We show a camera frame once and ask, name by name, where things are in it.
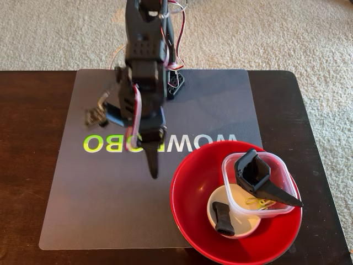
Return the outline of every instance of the gray mat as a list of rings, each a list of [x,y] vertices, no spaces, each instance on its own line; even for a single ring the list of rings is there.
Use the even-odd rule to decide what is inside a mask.
[[[77,72],[41,249],[190,247],[169,206],[170,181],[178,164],[210,140],[236,137],[262,145],[247,71],[182,73],[185,87],[165,104],[168,136],[159,153],[159,177],[152,179],[143,152],[107,151],[106,137],[116,135],[113,141],[121,140],[124,128],[110,124],[87,130],[83,126],[84,110],[95,106],[103,87],[114,82],[113,71]],[[89,135],[103,139],[99,151],[85,151],[83,142]],[[97,139],[89,141],[90,149],[97,146]]]

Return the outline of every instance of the paper clip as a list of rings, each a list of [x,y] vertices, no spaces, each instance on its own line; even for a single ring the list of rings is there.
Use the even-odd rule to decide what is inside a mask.
[[[259,198],[248,198],[245,200],[246,205],[257,204],[258,210],[265,210],[274,205],[276,202]]]

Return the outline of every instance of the beige carpet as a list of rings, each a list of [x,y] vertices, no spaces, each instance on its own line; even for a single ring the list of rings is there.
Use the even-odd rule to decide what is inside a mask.
[[[289,70],[297,76],[353,248],[353,4],[189,1],[180,48],[187,67]],[[112,52],[126,41],[125,3],[0,1],[0,70],[106,68]],[[173,19],[178,30],[180,16]]]

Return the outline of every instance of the dark wooden table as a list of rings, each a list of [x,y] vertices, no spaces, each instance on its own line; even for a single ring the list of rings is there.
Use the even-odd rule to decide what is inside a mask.
[[[38,242],[76,72],[0,72],[0,265],[214,264],[194,249],[43,251]],[[249,71],[263,147],[304,203],[299,234],[272,264],[352,264],[295,76]]]

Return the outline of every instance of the red wire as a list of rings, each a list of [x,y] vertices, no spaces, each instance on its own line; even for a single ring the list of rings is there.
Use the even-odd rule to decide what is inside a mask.
[[[174,0],[168,0],[168,3],[178,4],[178,2],[176,2]],[[178,40],[176,42],[177,46],[176,46],[176,48],[174,48],[174,50],[175,50],[176,57],[183,63],[183,65],[181,65],[179,67],[176,67],[176,68],[170,68],[171,70],[174,70],[174,71],[183,68],[184,64],[185,64],[185,62],[179,57],[179,46],[180,46],[181,36],[183,35],[184,26],[185,26],[185,10],[182,10],[182,13],[183,13],[183,21],[181,23],[181,28],[180,28],[180,33],[179,33],[179,36],[178,36]]]
[[[135,109],[133,110],[133,116],[135,117],[136,116],[136,112],[137,112],[137,84],[134,84],[133,85],[133,91],[134,91],[134,93],[135,93]],[[128,148],[127,148],[127,139],[129,138],[129,129],[130,128],[134,128],[135,127],[135,119],[133,119],[133,122],[132,122],[132,127],[131,126],[129,126],[129,127],[127,127],[127,129],[126,129],[126,132],[125,132],[125,150],[127,151],[128,150]]]

